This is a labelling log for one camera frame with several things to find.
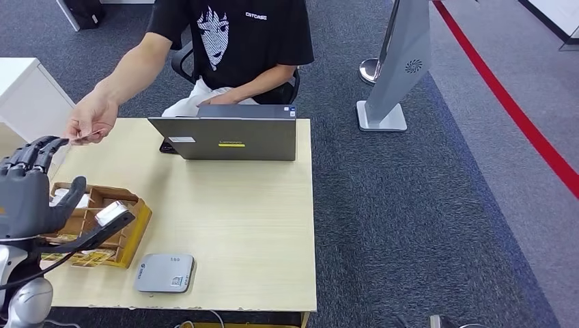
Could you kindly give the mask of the person's right hand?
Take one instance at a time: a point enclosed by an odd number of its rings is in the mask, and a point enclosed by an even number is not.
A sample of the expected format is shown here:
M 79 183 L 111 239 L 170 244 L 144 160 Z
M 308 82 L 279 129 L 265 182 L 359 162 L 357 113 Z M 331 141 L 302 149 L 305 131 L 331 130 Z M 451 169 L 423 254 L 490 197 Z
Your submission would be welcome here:
M 64 136 L 74 145 L 100 143 L 115 126 L 118 109 L 110 94 L 95 88 L 71 111 Z

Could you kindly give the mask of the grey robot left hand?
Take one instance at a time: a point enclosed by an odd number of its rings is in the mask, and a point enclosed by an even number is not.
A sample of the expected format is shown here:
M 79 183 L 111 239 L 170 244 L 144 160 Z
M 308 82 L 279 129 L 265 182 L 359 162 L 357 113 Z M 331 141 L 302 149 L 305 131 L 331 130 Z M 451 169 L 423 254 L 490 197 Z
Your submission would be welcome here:
M 68 192 L 50 205 L 48 171 L 53 155 L 68 139 L 48 135 L 1 159 L 1 239 L 32 238 L 62 229 L 86 190 L 76 177 Z

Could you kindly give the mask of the person's left hand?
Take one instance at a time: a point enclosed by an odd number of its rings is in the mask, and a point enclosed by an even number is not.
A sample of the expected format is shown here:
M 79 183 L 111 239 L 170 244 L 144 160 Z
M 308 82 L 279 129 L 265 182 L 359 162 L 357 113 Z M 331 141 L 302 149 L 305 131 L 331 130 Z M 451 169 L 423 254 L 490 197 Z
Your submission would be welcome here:
M 233 91 L 225 92 L 224 94 L 217 94 L 211 98 L 203 100 L 200 105 L 233 105 L 241 101 L 240 97 Z

